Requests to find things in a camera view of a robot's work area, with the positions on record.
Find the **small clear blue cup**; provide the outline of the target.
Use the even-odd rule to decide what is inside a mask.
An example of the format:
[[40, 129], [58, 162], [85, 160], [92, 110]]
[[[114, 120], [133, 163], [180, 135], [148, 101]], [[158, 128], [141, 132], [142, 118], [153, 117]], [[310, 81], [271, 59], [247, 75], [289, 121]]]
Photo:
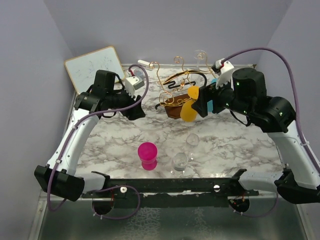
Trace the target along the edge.
[[137, 77], [140, 77], [142, 79], [145, 78], [145, 73], [140, 69], [140, 68], [136, 68], [134, 71], [133, 71], [134, 75], [137, 76]]

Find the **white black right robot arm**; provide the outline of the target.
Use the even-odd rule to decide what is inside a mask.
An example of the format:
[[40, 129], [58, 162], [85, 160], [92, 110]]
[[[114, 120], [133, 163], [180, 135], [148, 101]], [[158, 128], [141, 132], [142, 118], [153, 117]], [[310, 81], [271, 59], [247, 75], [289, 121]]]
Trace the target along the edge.
[[304, 149], [306, 144], [296, 127], [296, 112], [285, 98], [267, 95], [262, 72], [249, 67], [238, 69], [232, 74], [232, 82], [202, 86], [192, 96], [197, 100], [191, 108], [203, 118], [208, 114], [209, 101], [213, 103], [215, 114], [228, 109], [246, 116], [273, 140], [282, 162], [288, 165], [274, 173], [244, 171], [229, 184], [234, 195], [261, 190], [278, 193], [292, 204], [320, 201], [320, 175]]

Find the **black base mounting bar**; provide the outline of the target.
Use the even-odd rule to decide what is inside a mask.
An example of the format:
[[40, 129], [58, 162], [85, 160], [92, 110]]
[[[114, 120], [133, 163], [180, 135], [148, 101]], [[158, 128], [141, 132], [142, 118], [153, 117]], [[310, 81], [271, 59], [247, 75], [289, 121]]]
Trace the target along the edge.
[[187, 207], [228, 207], [230, 197], [258, 196], [256, 190], [245, 190], [234, 177], [223, 178], [128, 178], [108, 179], [105, 189], [92, 191], [82, 198], [114, 200], [116, 208], [134, 208], [140, 196], [142, 208], [187, 208]]

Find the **white whiteboard eraser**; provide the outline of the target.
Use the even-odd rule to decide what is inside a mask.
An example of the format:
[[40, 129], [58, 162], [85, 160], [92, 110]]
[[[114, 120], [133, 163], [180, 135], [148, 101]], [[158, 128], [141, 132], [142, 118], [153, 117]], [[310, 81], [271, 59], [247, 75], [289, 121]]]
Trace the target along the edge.
[[146, 68], [148, 68], [148, 67], [150, 66], [150, 62], [145, 61], [145, 60], [142, 60], [142, 59], [139, 59], [139, 60], [137, 61], [137, 63], [138, 63], [139, 65], [142, 65], [142, 66], [146, 67]]

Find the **yellow plastic wine glass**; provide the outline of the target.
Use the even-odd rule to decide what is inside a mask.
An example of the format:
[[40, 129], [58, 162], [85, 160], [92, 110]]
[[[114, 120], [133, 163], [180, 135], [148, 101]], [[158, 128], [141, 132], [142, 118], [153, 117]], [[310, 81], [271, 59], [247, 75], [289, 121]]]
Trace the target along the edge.
[[197, 117], [197, 111], [192, 105], [198, 100], [200, 88], [196, 85], [190, 86], [187, 90], [189, 99], [183, 104], [180, 111], [180, 118], [185, 122], [193, 122]]

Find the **small whiteboard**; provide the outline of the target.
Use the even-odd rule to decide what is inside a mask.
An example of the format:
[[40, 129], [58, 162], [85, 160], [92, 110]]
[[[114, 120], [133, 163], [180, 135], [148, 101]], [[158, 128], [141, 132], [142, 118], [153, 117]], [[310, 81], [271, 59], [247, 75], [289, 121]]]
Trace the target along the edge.
[[68, 59], [64, 66], [78, 95], [94, 83], [98, 70], [115, 72], [122, 80], [125, 78], [122, 64], [113, 46]]

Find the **clear wine glass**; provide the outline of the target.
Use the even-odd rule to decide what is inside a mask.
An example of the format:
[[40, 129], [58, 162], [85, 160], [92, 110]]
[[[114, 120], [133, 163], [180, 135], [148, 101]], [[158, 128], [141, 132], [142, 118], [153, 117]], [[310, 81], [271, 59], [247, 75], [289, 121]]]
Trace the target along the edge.
[[194, 58], [197, 60], [196, 69], [202, 73], [208, 73], [208, 56], [204, 50], [197, 49], [194, 51]]

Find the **clear glass near front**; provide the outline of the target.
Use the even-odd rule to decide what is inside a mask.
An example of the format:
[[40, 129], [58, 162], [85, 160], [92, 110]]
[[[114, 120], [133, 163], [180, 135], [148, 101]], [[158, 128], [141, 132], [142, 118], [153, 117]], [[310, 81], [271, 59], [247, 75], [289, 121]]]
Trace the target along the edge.
[[170, 173], [172, 175], [183, 175], [188, 164], [194, 160], [192, 152], [178, 152], [172, 159]]

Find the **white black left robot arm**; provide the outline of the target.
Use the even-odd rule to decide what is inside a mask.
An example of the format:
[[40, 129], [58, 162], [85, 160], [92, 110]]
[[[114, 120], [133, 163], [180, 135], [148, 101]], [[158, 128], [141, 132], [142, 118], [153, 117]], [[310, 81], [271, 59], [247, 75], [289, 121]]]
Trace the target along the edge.
[[75, 202], [87, 192], [94, 191], [101, 198], [110, 193], [107, 175], [94, 171], [88, 176], [76, 176], [76, 168], [90, 133], [104, 114], [113, 117], [120, 112], [130, 121], [145, 117], [141, 105], [143, 97], [135, 96], [135, 91], [145, 85], [143, 79], [127, 77], [120, 81], [121, 88], [115, 89], [118, 78], [114, 72], [98, 70], [93, 84], [76, 97], [70, 124], [61, 143], [47, 164], [38, 165], [34, 171], [48, 196]]

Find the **pink plastic wine glass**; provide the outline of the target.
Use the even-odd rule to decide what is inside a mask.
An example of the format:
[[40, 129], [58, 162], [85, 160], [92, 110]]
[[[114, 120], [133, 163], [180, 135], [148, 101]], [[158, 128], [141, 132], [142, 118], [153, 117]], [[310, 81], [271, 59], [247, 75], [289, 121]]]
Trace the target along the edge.
[[147, 171], [152, 171], [157, 166], [158, 148], [152, 142], [144, 142], [137, 149], [141, 166]]

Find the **blue plastic wine glass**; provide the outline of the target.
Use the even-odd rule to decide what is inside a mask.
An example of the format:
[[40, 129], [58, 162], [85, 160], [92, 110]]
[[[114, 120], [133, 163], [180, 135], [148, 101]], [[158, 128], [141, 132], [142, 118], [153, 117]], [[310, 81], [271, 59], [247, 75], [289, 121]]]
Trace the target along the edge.
[[[217, 79], [216, 79], [216, 78], [213, 78], [213, 79], [211, 80], [211, 84], [215, 83], [216, 81], [217, 81]], [[207, 102], [207, 112], [208, 112], [208, 113], [212, 113], [212, 112], [213, 112], [213, 109], [214, 109], [213, 101], [210, 100], [210, 101]]]

